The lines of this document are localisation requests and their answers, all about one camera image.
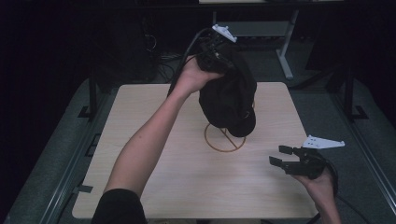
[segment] forearm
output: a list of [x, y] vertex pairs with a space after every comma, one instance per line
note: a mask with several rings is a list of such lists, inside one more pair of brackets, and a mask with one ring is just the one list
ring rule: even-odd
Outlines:
[[187, 97], [186, 94], [171, 94], [131, 137], [114, 164], [105, 191], [129, 189], [141, 196]]
[[341, 224], [341, 218], [338, 214], [335, 201], [326, 202], [322, 205], [317, 204], [317, 209], [320, 213], [323, 224]]

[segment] wooden table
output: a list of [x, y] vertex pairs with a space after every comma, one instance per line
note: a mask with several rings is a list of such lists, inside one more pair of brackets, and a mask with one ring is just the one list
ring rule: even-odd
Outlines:
[[[79, 193], [74, 217], [92, 217], [120, 150], [159, 107], [168, 88], [164, 84], [120, 88], [83, 182], [92, 191]], [[312, 217], [316, 209], [304, 187], [268, 161], [269, 156], [296, 161], [277, 147], [300, 147], [306, 138], [286, 86], [258, 83], [256, 128], [240, 149], [227, 153], [205, 141], [208, 122], [198, 97], [193, 94], [183, 105], [143, 192], [147, 218]], [[217, 147], [233, 147], [213, 126], [207, 136]]]

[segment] black cap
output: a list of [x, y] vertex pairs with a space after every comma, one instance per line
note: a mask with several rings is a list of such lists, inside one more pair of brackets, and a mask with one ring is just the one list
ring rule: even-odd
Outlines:
[[228, 129], [235, 137], [245, 137], [256, 126], [253, 103], [257, 82], [239, 52], [229, 47], [219, 53], [233, 63], [233, 68], [224, 77], [206, 83], [199, 103], [210, 124]]

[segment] cable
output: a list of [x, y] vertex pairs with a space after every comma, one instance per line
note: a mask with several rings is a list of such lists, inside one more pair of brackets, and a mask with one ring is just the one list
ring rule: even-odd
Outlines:
[[175, 75], [172, 78], [172, 83], [171, 83], [171, 86], [169, 88], [168, 96], [173, 91], [174, 87], [176, 86], [177, 80], [180, 77], [181, 70], [182, 70], [183, 66], [186, 64], [185, 62], [186, 62], [187, 56], [190, 54], [190, 51], [191, 51], [192, 47], [194, 46], [194, 44], [197, 41], [197, 39], [201, 36], [201, 34], [203, 34], [204, 32], [207, 32], [207, 31], [212, 31], [212, 30], [209, 29], [209, 28], [205, 28], [205, 29], [201, 30], [200, 32], [198, 32], [195, 35], [194, 39], [191, 41], [191, 43], [190, 43], [189, 47], [187, 48], [187, 50], [184, 52], [183, 57], [181, 58], [181, 61], [178, 64], [178, 67], [177, 67], [177, 70], [175, 72]]
[[183, 67], [184, 67], [184, 65], [186, 65], [189, 61], [191, 61], [191, 59], [195, 58], [195, 57], [196, 57], [197, 55], [199, 55], [199, 54], [195, 54], [194, 56], [190, 57], [190, 58], [183, 64]]
[[[316, 160], [323, 161], [325, 163], [325, 167], [328, 168], [330, 174], [332, 175], [332, 193], [335, 198], [338, 193], [338, 173], [337, 170], [335, 169], [335, 166], [330, 161], [320, 156], [310, 154], [309, 157], [315, 158]], [[320, 213], [317, 213], [314, 217], [309, 219], [309, 221], [306, 224], [317, 223], [319, 219], [320, 219]]]
[[163, 55], [161, 56], [161, 59], [163, 60], [163, 63], [170, 63], [174, 60], [180, 59], [182, 57], [181, 54], [172, 54], [172, 55]]
[[[158, 73], [161, 75], [161, 77], [163, 77], [165, 83], [169, 83], [172, 80], [172, 76], [175, 74], [175, 70], [168, 64], [160, 63], [160, 66], [161, 69], [159, 69]], [[165, 67], [171, 70], [172, 75], [170, 77], [166, 74]]]
[[154, 35], [145, 35], [145, 37], [147, 38], [147, 42], [149, 42], [149, 39], [152, 38], [153, 39], [153, 43], [152, 43], [152, 47], [150, 47], [149, 49], [147, 49], [148, 52], [154, 51], [155, 47], [157, 47], [157, 38], [155, 38]]
[[[358, 211], [351, 203], [349, 203], [347, 200], [345, 200], [343, 197], [338, 195], [338, 173], [337, 170], [335, 169], [335, 166], [328, 160], [324, 160], [326, 162], [326, 167], [332, 174], [332, 188], [333, 188], [333, 194], [334, 198], [339, 199], [341, 202], [345, 203], [347, 206], [349, 206], [356, 214], [358, 214], [361, 219], [363, 219], [367, 224], [372, 224], [360, 211]], [[316, 223], [320, 219], [320, 213], [317, 213], [314, 217], [312, 217], [307, 224], [313, 224]]]

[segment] circle drawn on table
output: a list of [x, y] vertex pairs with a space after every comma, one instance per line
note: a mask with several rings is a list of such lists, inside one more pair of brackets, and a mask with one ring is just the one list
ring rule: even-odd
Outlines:
[[[219, 128], [212, 126], [214, 128], [212, 128], [210, 130], [209, 129], [210, 126], [212, 126], [212, 125], [210, 123], [208, 123], [205, 127], [205, 132], [204, 132], [205, 140], [206, 140], [207, 144], [211, 148], [215, 149], [216, 151], [234, 152], [234, 151], [238, 150], [239, 148], [241, 148], [247, 140], [246, 137], [237, 138], [237, 137], [233, 137], [233, 136], [227, 134], [227, 129], [219, 129]], [[209, 135], [213, 136], [213, 139], [216, 139], [216, 140], [212, 139], [212, 141], [210, 141], [209, 137], [208, 137]]]

